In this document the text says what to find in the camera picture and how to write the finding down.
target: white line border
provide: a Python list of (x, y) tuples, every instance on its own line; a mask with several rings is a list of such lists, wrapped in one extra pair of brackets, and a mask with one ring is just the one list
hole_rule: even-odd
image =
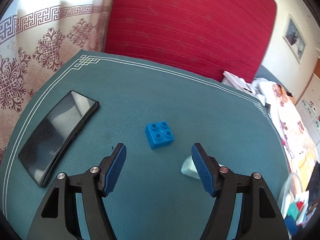
[(52, 88), (62, 79), (64, 78), (72, 69), (74, 70), (79, 70), (82, 68), (82, 66), (84, 65), (89, 65), (90, 63), (96, 64), (98, 63), (100, 60), (105, 60), (105, 61), (111, 61), (111, 62), (116, 62), (116, 63), (121, 63), (121, 64), (125, 64), (125, 65), (132, 65), (132, 66), (138, 66), (138, 67), (143, 67), (143, 68), (147, 68), (147, 69), (152, 69), (152, 70), (156, 70), (156, 71), (160, 71), (160, 72), (164, 72), (164, 73), (168, 73), (168, 74), (172, 74), (175, 76), (179, 76), (179, 77), (183, 77), (189, 80), (193, 80), (211, 87), (215, 87), (218, 88), (220, 90), (223, 90), (227, 93), (230, 93), (232, 95), (238, 96), (240, 98), (243, 98), (247, 101), (250, 101), (254, 104), (254, 106), (256, 108), (258, 108), (265, 117), (266, 114), (263, 110), (262, 104), (256, 100), (253, 99), (252, 96), (246, 96), (245, 94), (239, 94), (235, 91), (232, 91), (230, 89), (227, 89), (225, 87), (222, 87), (220, 85), (217, 85), (215, 83), (212, 82), (208, 82), (196, 77), (192, 77), (183, 73), (179, 73), (179, 72), (175, 72), (172, 70), (168, 70), (168, 69), (164, 69), (164, 68), (160, 68), (160, 67), (156, 67), (156, 66), (151, 66), (151, 65), (146, 65), (146, 64), (142, 64), (142, 63), (137, 63), (137, 62), (132, 62), (132, 61), (127, 61), (127, 60), (122, 60), (122, 59), (118, 59), (118, 58), (113, 58), (113, 57), (97, 57), (97, 56), (89, 56), (89, 55), (81, 55), (78, 59), (76, 59), (76, 61), (74, 61), (65, 71), (63, 71), (61, 73), (60, 76), (58, 76), (56, 78), (55, 81), (53, 81), (53, 83), (51, 83), (49, 85), (49, 87), (47, 87), (47, 89), (42, 93), (42, 95), (40, 96), (40, 98), (37, 100), (37, 102), (35, 103), (35, 105), (33, 106), (33, 108), (31, 109), (30, 113), (28, 114), (25, 122), (23, 123), (23, 126), (18, 134), (18, 137), (13, 145), (10, 157), (9, 157), (9, 161), (8, 161), (8, 165), (5, 171), (5, 175), (4, 175), (4, 185), (3, 185), (3, 193), (2, 193), (2, 208), (4, 210), (4, 215), (7, 218), (7, 191), (8, 191), (8, 184), (9, 184), (9, 176), (10, 176), (10, 172), (11, 172), (11, 168), (12, 168), (12, 164), (13, 164), (13, 160), (16, 156), (17, 153), (17, 149), (19, 147), (19, 144), (21, 142), (21, 139), (33, 117), (33, 115), (35, 114), (35, 112), (37, 111), (38, 107), (40, 106), (40, 104), (42, 103), (42, 101), (44, 100), (44, 98), (48, 95), (48, 93), (52, 90)]

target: curtain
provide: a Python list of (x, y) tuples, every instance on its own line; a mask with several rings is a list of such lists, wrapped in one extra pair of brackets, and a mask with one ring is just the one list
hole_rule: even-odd
[(101, 51), (112, 0), (14, 0), (0, 20), (0, 165), (18, 118), (79, 50)]

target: white wall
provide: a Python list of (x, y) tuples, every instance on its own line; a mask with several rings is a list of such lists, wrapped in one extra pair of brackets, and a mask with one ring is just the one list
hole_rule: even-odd
[[(302, 0), (275, 1), (277, 3), (275, 26), (262, 65), (298, 100), (316, 66), (318, 57), (316, 48), (320, 48), (320, 28)], [(295, 20), (307, 44), (300, 64), (283, 38), (288, 14)]]

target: phone screen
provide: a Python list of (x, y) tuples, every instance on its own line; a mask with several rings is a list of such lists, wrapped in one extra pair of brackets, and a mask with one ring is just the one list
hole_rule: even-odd
[(40, 122), (19, 153), (19, 159), (41, 185), (52, 163), (98, 102), (70, 91)]

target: green table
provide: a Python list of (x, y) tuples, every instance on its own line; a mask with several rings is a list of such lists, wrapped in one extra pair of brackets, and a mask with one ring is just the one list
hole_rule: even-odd
[[(110, 155), (118, 142), (127, 146), (127, 160), (115, 190), (104, 199), (119, 240), (200, 238), (214, 199), (199, 180), (180, 173), (196, 142), (233, 172), (260, 172), (275, 197), (288, 176), (279, 136), (255, 98), (173, 67), (80, 51), (23, 111), (0, 169), (0, 208), (22, 239), (48, 187), (35, 184), (18, 153), (42, 118), (70, 90), (98, 100), (100, 109), (76, 136), (54, 173), (83, 173)], [(158, 121), (168, 122), (175, 140), (151, 150), (144, 129), (147, 123)], [(77, 201), (81, 231), (89, 239), (81, 195)], [(240, 206), (239, 195), (229, 239), (235, 236)]]

